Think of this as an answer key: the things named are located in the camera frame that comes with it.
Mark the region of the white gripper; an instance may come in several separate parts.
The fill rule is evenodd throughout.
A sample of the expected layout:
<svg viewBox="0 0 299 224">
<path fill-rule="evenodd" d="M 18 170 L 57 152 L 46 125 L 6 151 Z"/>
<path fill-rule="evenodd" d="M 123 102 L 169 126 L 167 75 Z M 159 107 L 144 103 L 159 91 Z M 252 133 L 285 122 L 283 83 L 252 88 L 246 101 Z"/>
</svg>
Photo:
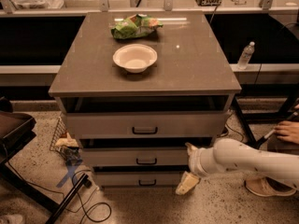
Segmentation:
<svg viewBox="0 0 299 224">
<path fill-rule="evenodd" d="M 189 142 L 186 142 L 185 146 L 189 155 L 189 169 L 192 173 L 185 172 L 182 175 L 176 188 L 177 195 L 186 194 L 200 182 L 199 177 L 208 176 L 206 171 L 206 149 L 197 148 Z"/>
</svg>

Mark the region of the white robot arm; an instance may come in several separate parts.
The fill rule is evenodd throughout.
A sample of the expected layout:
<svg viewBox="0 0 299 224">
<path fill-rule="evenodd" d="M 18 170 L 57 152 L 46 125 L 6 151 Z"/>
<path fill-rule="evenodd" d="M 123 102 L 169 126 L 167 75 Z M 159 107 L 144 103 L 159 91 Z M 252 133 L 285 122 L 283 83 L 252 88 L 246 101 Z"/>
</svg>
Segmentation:
<svg viewBox="0 0 299 224">
<path fill-rule="evenodd" d="M 176 194 L 184 195 L 202 178 L 232 171 L 252 171 L 290 188 L 299 189 L 299 157 L 252 148 L 234 139 L 218 140 L 213 147 L 198 148 L 186 143 L 189 172 L 185 171 Z"/>
</svg>

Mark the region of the person's hand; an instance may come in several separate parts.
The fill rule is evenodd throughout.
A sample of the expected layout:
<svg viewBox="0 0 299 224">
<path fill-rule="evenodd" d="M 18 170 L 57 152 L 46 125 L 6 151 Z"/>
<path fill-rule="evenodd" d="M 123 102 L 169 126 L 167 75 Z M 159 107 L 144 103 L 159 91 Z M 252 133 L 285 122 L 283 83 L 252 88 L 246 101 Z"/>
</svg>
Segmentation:
<svg viewBox="0 0 299 224">
<path fill-rule="evenodd" d="M 299 122 L 281 121 L 275 128 L 275 135 L 284 142 L 299 145 Z"/>
</svg>

